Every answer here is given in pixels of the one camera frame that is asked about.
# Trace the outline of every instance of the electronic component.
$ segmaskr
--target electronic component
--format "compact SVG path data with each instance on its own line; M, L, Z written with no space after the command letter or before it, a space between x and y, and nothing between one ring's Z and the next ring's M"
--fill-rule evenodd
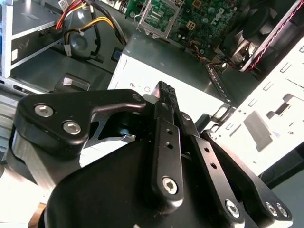
M142 11L137 5L142 4ZM188 46L195 41L199 50L205 50L203 56L212 60L216 54L216 48L225 35L234 25L239 13L238 7L241 0L186 0L175 4L170 0L132 0L126 10L126 16L136 15L135 21L139 21L138 28L143 28L146 34L153 34L154 38L167 38L173 45ZM188 33L181 33L181 28L186 28Z
M144 29L153 38L167 38L179 14L182 2L170 0L149 0L142 8L137 28Z
M195 28L195 23L194 22L192 22L192 21L188 21L188 23L187 23L187 28L189 29L189 30L194 30L194 28Z
M201 6L201 2L199 0L194 0L194 2L192 3L192 6L199 9Z

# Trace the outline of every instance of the white metal panel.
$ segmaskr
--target white metal panel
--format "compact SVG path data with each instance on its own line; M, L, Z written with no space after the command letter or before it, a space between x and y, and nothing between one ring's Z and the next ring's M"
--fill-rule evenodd
M304 38L285 56L274 70L218 129L233 151L255 172L261 174L304 141ZM294 101L280 118L269 119L284 104L286 96ZM256 111L276 137L258 152L244 120Z
M196 122L202 114L214 115L224 104L162 71L122 54L108 89L133 89L140 95L150 94L159 81L175 88L181 111Z

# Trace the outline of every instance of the mounting hole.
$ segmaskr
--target mounting hole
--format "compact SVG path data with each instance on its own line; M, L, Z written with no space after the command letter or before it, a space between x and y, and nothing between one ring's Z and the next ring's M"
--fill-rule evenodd
M167 129L166 132L167 132L168 134L170 134L170 135L173 135L173 132L170 131L170 129Z
M173 149L173 145L169 142L166 143L166 146L169 148L169 149Z
M212 168L217 169L216 164L214 164L214 163L210 163L210 165L212 166Z

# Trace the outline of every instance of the black metal bracket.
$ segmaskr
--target black metal bracket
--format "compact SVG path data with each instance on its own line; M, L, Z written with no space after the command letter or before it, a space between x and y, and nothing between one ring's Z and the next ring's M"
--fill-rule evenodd
M91 122L99 122L94 140L111 115L140 113L145 106L146 101L129 89L31 95L19 101L14 124L22 137L48 153L71 158L88 141ZM69 122L74 123L67 126L70 133L64 130Z
M160 228L185 224L183 219L188 218L193 227L292 224L287 207L212 132L204 131L200 138L190 116L180 111L173 87L159 82L153 95L158 99L155 104L128 89L33 95L19 102L15 118L19 143L14 150L22 145L34 148L32 157L56 186L45 213L49 227L59 224L54 219L65 228L84 227L84 221L90 227L121 227L130 216L143 224L149 221L143 227ZM135 135L135 141L85 168L74 166L71 172L64 168L79 158L85 146L124 134ZM31 151L14 153L26 160ZM55 162L69 176L60 176L56 168L48 173L54 171ZM25 164L36 171L37 183L45 181L35 163ZM88 212L68 210L71 202ZM113 202L130 214L120 212L114 221ZM97 213L107 209L105 216Z
M236 183L247 213L259 227L292 225L287 206L217 137L204 131L202 138L210 142L227 178Z

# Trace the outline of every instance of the gray metal frame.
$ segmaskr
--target gray metal frame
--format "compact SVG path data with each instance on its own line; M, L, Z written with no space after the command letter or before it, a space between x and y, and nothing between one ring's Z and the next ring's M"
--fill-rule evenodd
M14 67L26 62L28 59L40 54L59 42L56 41L38 52L11 64L12 59L12 40L20 38L29 33L46 29L56 24L59 15L46 11L42 6L31 0L24 3L14 1L4 1L2 5L2 55L1 55L1 76L9 78Z

